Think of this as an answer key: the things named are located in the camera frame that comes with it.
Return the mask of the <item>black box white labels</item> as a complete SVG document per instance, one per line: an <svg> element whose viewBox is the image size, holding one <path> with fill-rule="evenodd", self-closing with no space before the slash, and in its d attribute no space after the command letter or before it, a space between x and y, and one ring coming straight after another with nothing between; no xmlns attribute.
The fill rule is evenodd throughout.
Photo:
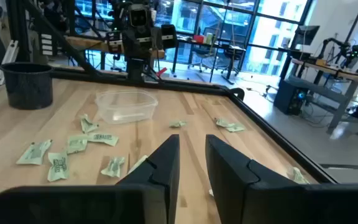
<svg viewBox="0 0 358 224"><path fill-rule="evenodd" d="M40 34L40 49L42 55L53 55L53 39L50 34Z"/></svg>

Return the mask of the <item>long wooden workbench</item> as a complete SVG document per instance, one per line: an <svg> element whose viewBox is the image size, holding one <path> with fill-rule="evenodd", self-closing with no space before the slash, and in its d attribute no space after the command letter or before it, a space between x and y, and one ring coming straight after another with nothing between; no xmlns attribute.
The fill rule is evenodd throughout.
<svg viewBox="0 0 358 224"><path fill-rule="evenodd" d="M95 40L84 37L66 36L65 39L71 46L77 47L78 49L83 47L85 50L98 50L110 54L124 53L124 47L121 40L108 44L105 40Z"/></svg>

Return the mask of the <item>wooden workbench grey legs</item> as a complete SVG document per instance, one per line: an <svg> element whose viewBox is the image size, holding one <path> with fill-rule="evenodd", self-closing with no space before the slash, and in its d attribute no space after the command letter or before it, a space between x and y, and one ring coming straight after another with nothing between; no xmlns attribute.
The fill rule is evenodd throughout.
<svg viewBox="0 0 358 224"><path fill-rule="evenodd" d="M328 130L327 130L328 134L332 134L340 122L348 122L348 123L357 123L358 124L358 118L354 118L352 116L348 116L347 118L344 117L344 115L346 114L347 106L351 102L351 100L354 96L354 93L356 92L356 90L358 88L358 74L356 74L354 72L348 72L345 70L341 70L339 68L327 67L325 65L320 66L320 65L304 62L301 60L297 60L295 58L293 58L291 60L291 62L296 65L300 65L301 68L305 68L305 67L314 68L314 69L318 70L319 72L328 73L335 78L343 78L345 80L350 80L349 87L346 90L345 94L339 94L339 93L336 93L335 91L332 91L328 88L319 86L318 83L319 83L320 78L318 78L318 77L316 77L317 84L310 83L305 80L301 80L300 78L297 78L296 82L299 84L304 83L303 87L308 88L311 92L317 93L317 94L324 96L330 100L333 100L339 104L339 106L337 108L335 108L333 106L329 106L324 103L318 103L316 100L311 100L312 104L319 106L321 109L324 109L333 115L333 118L332 118L330 124L328 125Z"/></svg>

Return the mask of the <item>black metal table frame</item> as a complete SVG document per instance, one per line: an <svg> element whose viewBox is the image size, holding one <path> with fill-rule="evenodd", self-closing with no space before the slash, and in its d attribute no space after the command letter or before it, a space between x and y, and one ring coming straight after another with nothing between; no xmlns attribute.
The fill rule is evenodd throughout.
<svg viewBox="0 0 358 224"><path fill-rule="evenodd" d="M240 88L228 89L222 85L207 85L194 82L184 82L175 80L162 80L159 82L140 82L132 81L120 75L109 75L105 72L99 72L90 64L86 63L84 58L67 42L63 36L57 32L49 21L37 10L31 0L7 0L7 15L10 25L18 25L17 31L11 31L12 37L17 37L19 45L23 48L19 51L19 59L29 60L29 47L27 43L27 26L25 21L25 13L29 12L34 18L40 21L51 32L51 34L61 42L75 60L81 65L82 70L70 68L56 68L51 77L65 80L75 80L84 82L105 83L111 85L134 86L141 88L153 88L171 91L186 91L192 93L202 93L208 95L219 95L228 97L243 113L245 113L257 126L259 126L265 134L268 134L289 156L310 174L319 183L333 183L337 180L331 177L323 168L310 159L306 154L302 153L290 141L285 139L276 129L259 116L253 109L244 102L244 91Z"/></svg>

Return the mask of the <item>clear plastic container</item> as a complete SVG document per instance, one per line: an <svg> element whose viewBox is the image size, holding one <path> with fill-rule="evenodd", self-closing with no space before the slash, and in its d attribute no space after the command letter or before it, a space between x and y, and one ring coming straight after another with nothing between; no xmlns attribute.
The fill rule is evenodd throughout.
<svg viewBox="0 0 358 224"><path fill-rule="evenodd" d="M124 124L151 119L158 100L144 90L120 90L97 93L99 117L109 124Z"/></svg>

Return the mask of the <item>white metal bracket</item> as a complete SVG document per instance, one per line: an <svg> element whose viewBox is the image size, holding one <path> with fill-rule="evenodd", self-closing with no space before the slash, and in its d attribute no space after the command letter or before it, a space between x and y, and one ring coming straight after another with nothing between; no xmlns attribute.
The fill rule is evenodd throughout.
<svg viewBox="0 0 358 224"><path fill-rule="evenodd" d="M11 63L16 61L17 54L19 52L18 43L19 42L17 40L10 41L6 53L4 55L4 58L2 60L1 63L2 65L4 65L5 63ZM0 85L3 85L4 81L5 81L4 72L0 69Z"/></svg>

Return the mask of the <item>black office chair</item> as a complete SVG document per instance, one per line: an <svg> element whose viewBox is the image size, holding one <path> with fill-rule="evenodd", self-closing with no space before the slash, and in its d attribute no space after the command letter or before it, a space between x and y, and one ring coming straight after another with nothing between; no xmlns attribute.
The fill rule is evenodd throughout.
<svg viewBox="0 0 358 224"><path fill-rule="evenodd" d="M212 66L204 63L204 60L214 56L215 50L212 47L213 40L218 33L217 28L206 27L201 35L196 37L196 40L202 40L200 45L193 47L191 50L192 54L199 58L199 62L191 63L188 65L188 68L199 66L199 72L202 72L203 69L213 70Z"/></svg>

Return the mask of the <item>black computer blue light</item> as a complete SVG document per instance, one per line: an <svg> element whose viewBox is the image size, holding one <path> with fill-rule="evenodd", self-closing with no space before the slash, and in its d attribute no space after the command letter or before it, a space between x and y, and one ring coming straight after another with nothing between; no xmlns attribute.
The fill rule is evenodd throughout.
<svg viewBox="0 0 358 224"><path fill-rule="evenodd" d="M282 81L279 84L273 105L284 114L298 116L301 113L301 107L306 100L307 93L307 88Z"/></svg>

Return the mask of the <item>black computer monitor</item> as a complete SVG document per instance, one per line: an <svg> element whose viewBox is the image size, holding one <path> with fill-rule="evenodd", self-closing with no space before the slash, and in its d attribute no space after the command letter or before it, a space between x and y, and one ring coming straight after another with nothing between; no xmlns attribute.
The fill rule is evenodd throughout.
<svg viewBox="0 0 358 224"><path fill-rule="evenodd" d="M293 43L295 45L311 45L320 26L298 26Z"/></svg>

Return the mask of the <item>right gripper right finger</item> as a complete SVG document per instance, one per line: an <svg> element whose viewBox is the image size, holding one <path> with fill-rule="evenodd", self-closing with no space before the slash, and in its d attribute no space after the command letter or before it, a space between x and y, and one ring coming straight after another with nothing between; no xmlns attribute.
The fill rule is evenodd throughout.
<svg viewBox="0 0 358 224"><path fill-rule="evenodd" d="M205 153L222 224L358 224L358 184L298 184L212 134Z"/></svg>

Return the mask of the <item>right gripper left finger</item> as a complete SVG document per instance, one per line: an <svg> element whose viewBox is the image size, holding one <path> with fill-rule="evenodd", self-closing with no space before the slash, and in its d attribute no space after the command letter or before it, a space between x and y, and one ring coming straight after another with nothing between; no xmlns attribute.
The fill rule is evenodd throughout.
<svg viewBox="0 0 358 224"><path fill-rule="evenodd" d="M0 193L0 224L174 224L180 137L115 185L23 186Z"/></svg>

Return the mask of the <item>large glass window wall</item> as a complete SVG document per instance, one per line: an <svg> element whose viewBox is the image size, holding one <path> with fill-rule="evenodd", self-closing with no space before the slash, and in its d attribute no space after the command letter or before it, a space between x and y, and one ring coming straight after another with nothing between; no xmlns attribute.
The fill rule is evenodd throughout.
<svg viewBox="0 0 358 224"><path fill-rule="evenodd" d="M206 27L218 29L218 44L236 44L246 53L236 56L234 69L278 75L298 26L306 20L312 0L160 0L156 26L175 25L178 36L201 35ZM98 31L107 31L113 22L109 0L75 0L75 6ZM191 50L196 45L179 43L177 66L199 62ZM231 59L223 49L204 60L210 66L223 68ZM173 64L175 49L168 49L164 60Z"/></svg>

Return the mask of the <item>black office desk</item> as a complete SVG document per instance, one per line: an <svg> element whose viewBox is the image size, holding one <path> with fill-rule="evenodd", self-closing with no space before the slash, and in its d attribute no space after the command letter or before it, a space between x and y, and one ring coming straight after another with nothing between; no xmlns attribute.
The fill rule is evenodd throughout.
<svg viewBox="0 0 358 224"><path fill-rule="evenodd" d="M235 46L235 45L230 45L230 44L218 44L217 42L213 42L212 44L204 44L204 43L196 42L195 40L190 40L189 38L179 37L178 38L178 43L176 44L176 47L175 47L175 56L174 56L174 60L173 60L173 67L171 69L171 72L173 74L175 74L175 69L176 69L176 65L177 65L179 43L198 45L198 46L202 46L202 47L209 47L211 50L212 49L217 49L217 50L218 49L223 49L225 52L229 52L229 55L232 55L232 59L230 60L230 63L228 65L228 67L227 67L227 74L226 74L226 76L223 76L223 78L230 85L234 84L234 82L230 81L231 72L235 70L234 69L234 58L236 57L236 55L245 54L246 49L240 48L240 47Z"/></svg>

